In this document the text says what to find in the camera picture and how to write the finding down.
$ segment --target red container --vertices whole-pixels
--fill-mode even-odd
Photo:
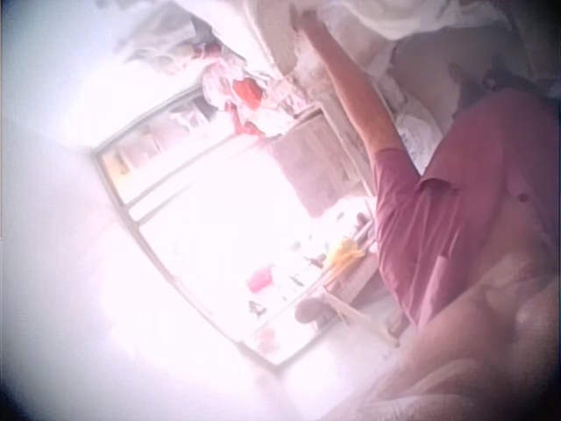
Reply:
[[[273,273],[271,271],[271,267],[268,266],[258,270],[247,280],[247,288],[249,288],[253,294],[256,294],[264,287],[268,287],[272,283]]]

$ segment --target yellow object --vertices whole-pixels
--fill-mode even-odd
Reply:
[[[359,249],[355,240],[344,238],[328,253],[325,259],[325,268],[328,270],[346,268],[356,259],[364,257],[365,254],[363,250]]]

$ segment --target red cloth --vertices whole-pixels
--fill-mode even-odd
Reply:
[[[465,290],[505,192],[558,253],[558,134],[541,102],[504,90],[458,115],[423,176],[403,150],[375,155],[380,272],[420,328]]]
[[[263,89],[251,78],[243,81],[234,81],[232,89],[250,110],[257,110],[261,105]]]

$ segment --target hand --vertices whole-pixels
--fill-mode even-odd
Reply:
[[[290,9],[290,24],[297,32],[303,32],[308,37],[327,30],[325,23],[317,17],[314,10],[298,11],[296,7],[291,4]]]

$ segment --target fabric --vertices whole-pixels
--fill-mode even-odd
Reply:
[[[545,105],[509,89],[457,116],[423,176],[403,150],[376,154],[380,272],[418,327],[465,290],[506,194],[558,253],[558,130]]]
[[[327,4],[342,4],[363,25],[391,40],[447,26],[508,25],[505,15],[484,1],[461,5],[459,0],[331,0]]]

